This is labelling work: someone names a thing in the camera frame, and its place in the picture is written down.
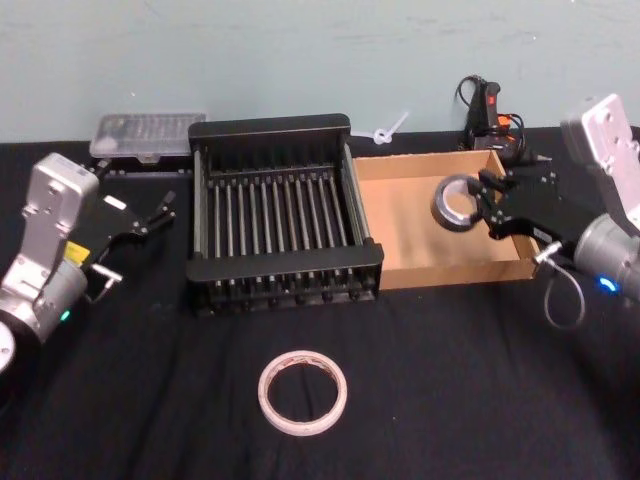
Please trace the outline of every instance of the clear plastic box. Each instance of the clear plastic box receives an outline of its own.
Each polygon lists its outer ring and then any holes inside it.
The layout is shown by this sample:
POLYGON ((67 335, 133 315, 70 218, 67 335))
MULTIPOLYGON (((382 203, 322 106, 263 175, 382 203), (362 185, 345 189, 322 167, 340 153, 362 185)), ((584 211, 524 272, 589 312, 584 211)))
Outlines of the clear plastic box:
POLYGON ((189 126, 205 119, 204 113, 105 115, 89 152, 95 158, 135 157, 145 164, 189 156, 189 126))

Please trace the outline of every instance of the yellow label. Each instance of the yellow label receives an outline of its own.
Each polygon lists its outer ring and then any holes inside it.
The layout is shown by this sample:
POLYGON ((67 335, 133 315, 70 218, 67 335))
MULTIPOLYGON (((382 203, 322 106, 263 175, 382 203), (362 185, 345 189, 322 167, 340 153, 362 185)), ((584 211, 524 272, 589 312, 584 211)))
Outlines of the yellow label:
POLYGON ((67 246, 64 249, 64 258, 72 261, 78 266, 87 259, 91 252, 77 243, 67 242, 67 246))

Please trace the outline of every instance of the blue led light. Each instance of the blue led light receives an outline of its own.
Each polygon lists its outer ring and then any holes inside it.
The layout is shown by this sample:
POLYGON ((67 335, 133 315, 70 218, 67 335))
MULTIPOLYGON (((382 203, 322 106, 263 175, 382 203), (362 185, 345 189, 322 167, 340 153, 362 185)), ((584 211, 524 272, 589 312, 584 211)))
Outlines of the blue led light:
POLYGON ((613 280, 609 280, 607 277, 599 277, 598 283, 600 284, 603 290, 610 293, 616 293, 618 290, 620 290, 620 287, 618 286, 618 284, 613 280))

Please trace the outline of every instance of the metal rod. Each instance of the metal rod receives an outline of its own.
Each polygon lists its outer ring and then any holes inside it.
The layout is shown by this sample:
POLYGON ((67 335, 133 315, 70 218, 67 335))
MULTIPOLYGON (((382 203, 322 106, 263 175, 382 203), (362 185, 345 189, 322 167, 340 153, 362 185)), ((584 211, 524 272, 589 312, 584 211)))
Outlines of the metal rod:
POLYGON ((271 229, 269 228, 269 204, 267 203, 267 186, 265 182, 260 183, 262 193, 262 216, 264 218, 264 238, 267 246, 267 253, 271 252, 271 229))
POLYGON ((247 254, 246 227, 244 225, 244 189, 242 180, 238 181, 238 215, 240 217, 240 255, 247 254))
POLYGON ((362 229, 362 235, 364 238, 369 238, 371 234, 369 233, 369 224, 367 223, 367 214, 364 211, 364 205, 362 204, 362 196, 360 195, 360 187, 358 186, 358 176, 356 175, 355 168, 353 166, 353 157, 351 156, 351 150, 349 149, 349 145, 344 145, 344 160, 345 160, 345 170, 348 174, 351 190, 353 192, 353 196, 355 197, 355 204, 358 213, 360 228, 362 229))
POLYGON ((193 251, 200 253, 202 258, 209 256, 208 248, 208 222, 209 190, 207 184, 206 169, 202 164, 202 155, 197 149, 193 154, 193 251))
POLYGON ((333 231, 331 228, 331 218, 329 217, 329 205, 327 204, 327 194, 324 191, 324 178, 318 178, 318 189, 320 190, 320 201, 322 202, 322 213, 324 215, 324 224, 327 229, 327 237, 329 239, 329 247, 335 247, 333 241, 333 231))
POLYGON ((342 245, 347 246, 347 235, 344 231, 344 222, 342 221, 342 213, 340 211, 340 201, 338 200, 338 190, 336 188, 336 181, 333 176, 329 177, 329 189, 331 190, 331 197, 333 198, 333 208, 336 211, 336 219, 338 221, 338 231, 340 233, 340 240, 342 245))
POLYGON ((358 220, 358 213, 353 200, 353 192, 349 186, 349 179, 346 175, 341 178, 342 190, 344 191, 345 202, 347 205, 347 214, 351 219, 351 231, 353 232, 353 241, 356 245, 362 245, 362 229, 360 228, 360 222, 358 220))
POLYGON ((307 220, 304 214, 304 204, 302 203, 302 187, 300 179, 296 178, 296 199, 298 200, 298 215, 300 216, 300 224, 302 228, 302 245, 305 250, 309 250, 309 232, 307 231, 307 220))
POLYGON ((282 218, 280 216, 280 198, 278 195, 278 184, 273 182, 273 208, 276 214, 276 232, 278 237, 278 250, 284 252, 284 238, 282 236, 282 218))
POLYGON ((215 210, 213 213, 213 221, 216 228, 216 238, 215 238, 215 257, 220 258, 220 210, 222 210, 222 205, 220 204, 220 185, 216 182, 216 186, 214 189, 214 198, 215 198, 215 210))
POLYGON ((313 181, 311 180, 310 177, 307 178, 307 193, 309 194, 309 206, 311 208, 311 220, 313 223, 313 231, 316 234, 316 247, 322 248, 322 235, 320 233, 320 224, 318 223, 318 212, 316 211, 316 201, 313 195, 313 181))
POLYGON ((227 183, 227 255, 233 257, 233 217, 231 215, 230 183, 227 183))
POLYGON ((249 184, 249 201, 251 202, 251 233, 253 234, 253 254, 260 253, 258 242, 258 218, 256 213, 256 191, 253 182, 249 184))
POLYGON ((298 250, 298 238, 296 235, 296 224, 293 220, 293 203, 291 202, 291 188, 289 180, 284 181, 284 199, 287 207, 287 217, 289 219, 289 236, 291 237, 291 250, 298 250))

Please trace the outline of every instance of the light blue wall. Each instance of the light blue wall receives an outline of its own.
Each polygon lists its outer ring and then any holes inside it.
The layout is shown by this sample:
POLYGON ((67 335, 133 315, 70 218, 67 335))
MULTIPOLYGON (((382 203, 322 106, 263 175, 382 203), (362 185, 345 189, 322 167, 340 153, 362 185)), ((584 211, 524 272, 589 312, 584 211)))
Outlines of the light blue wall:
POLYGON ((107 112, 340 111, 458 128, 468 73, 556 125, 589 94, 640 121, 638 0, 0 0, 0 141, 89 139, 107 112))

